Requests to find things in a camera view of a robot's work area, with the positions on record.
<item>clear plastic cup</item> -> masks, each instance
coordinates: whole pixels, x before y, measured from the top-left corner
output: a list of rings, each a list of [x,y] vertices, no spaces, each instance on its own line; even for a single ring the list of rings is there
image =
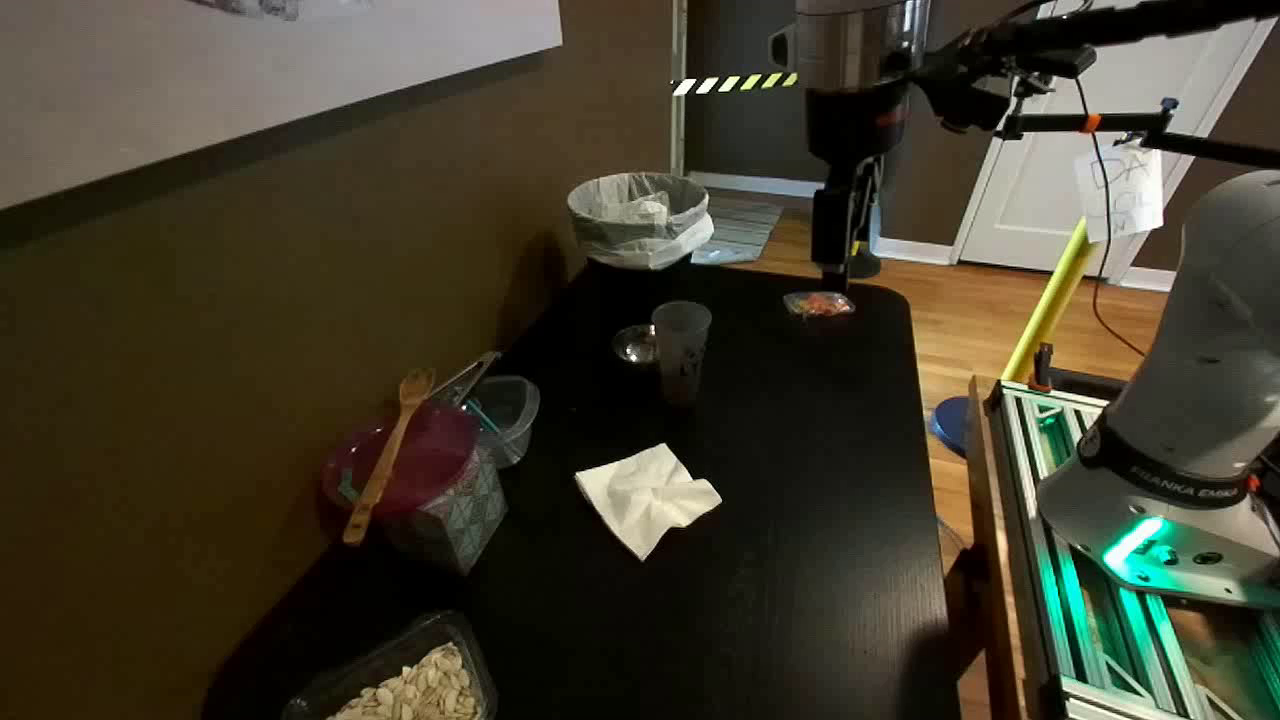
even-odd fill
[[[498,467],[513,467],[528,453],[541,391],[523,374],[487,374],[477,382],[465,410],[477,419],[479,445],[491,453]]]
[[[711,312],[692,301],[674,301],[653,307],[658,347],[660,347],[660,374],[670,403],[695,403],[707,355]]]

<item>wooden floor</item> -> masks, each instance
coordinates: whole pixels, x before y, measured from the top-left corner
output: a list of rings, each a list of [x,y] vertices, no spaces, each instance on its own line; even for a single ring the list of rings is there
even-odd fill
[[[818,277],[810,260],[810,224],[782,219],[766,260],[748,265],[755,272],[787,272]],[[948,396],[969,396],[973,374],[1002,374],[1027,312],[1036,307],[1047,277],[1036,272],[1004,272],[1004,269],[934,269],[934,265],[885,265],[871,284],[896,286],[914,305],[918,323],[918,365],[921,365],[921,419],[934,403]],[[1136,350],[1115,342],[1091,319],[1091,284],[1082,284],[1061,337],[1056,337],[1056,367],[1115,374],[1128,380],[1141,365]],[[1100,292],[1103,319],[1125,330],[1133,342],[1147,347],[1166,312],[1161,292]],[[934,462],[934,494],[939,514],[939,546],[943,566],[958,559],[964,545],[973,545],[973,513],[969,513],[969,467],[939,441],[928,441]],[[985,662],[977,662],[961,681],[964,717],[989,711],[989,681]]]

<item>table surface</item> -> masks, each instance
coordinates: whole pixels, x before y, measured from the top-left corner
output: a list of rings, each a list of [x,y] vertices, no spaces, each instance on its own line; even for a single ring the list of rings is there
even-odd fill
[[[538,380],[545,410],[471,575],[335,546],[228,658],[210,717],[279,706],[427,607],[471,618],[510,717],[958,717],[907,305],[854,286],[856,317],[797,319],[794,286],[811,284],[589,269],[498,367]],[[692,410],[611,358],[660,301],[716,312]],[[572,471],[653,445],[725,503],[642,563]]]

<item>crumpled paper towel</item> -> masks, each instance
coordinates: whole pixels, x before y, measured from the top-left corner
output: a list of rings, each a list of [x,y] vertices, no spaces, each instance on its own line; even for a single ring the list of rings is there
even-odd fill
[[[670,445],[586,467],[577,471],[577,489],[642,559],[649,559],[670,526],[689,526],[705,513],[720,507],[720,490],[707,478],[692,478]]]

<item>trash can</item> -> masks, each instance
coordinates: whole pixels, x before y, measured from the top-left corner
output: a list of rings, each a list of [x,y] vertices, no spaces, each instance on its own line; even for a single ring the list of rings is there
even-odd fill
[[[674,269],[716,234],[707,193],[674,170],[616,170],[567,193],[577,240],[597,265]]]

